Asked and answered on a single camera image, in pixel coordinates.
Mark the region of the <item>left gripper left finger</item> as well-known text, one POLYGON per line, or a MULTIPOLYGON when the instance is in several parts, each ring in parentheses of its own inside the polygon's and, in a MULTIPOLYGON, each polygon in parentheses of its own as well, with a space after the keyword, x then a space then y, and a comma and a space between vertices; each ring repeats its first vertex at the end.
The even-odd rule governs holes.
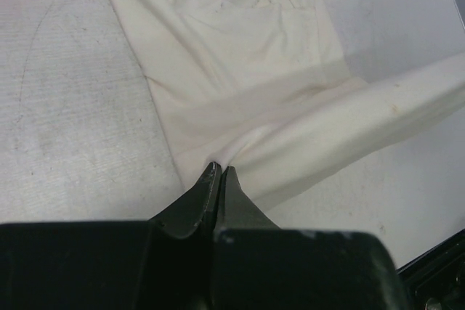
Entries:
POLYGON ((1 225, 3 309, 209 309, 222 169, 145 221, 1 225))

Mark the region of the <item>white t shirt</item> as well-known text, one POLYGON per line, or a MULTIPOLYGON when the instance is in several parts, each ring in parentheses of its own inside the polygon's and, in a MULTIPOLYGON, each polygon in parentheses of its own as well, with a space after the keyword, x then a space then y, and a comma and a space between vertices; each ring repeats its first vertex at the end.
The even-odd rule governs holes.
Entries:
POLYGON ((369 83, 323 0, 110 0, 185 187, 232 166, 266 208, 464 106, 464 56, 369 83))

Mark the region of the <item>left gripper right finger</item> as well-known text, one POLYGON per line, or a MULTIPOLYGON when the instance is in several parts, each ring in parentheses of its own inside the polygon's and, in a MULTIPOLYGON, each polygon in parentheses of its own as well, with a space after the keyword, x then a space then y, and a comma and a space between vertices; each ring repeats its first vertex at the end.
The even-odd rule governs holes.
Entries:
POLYGON ((387 249, 366 232, 281 229, 222 176, 212 262, 214 309, 408 309, 387 249))

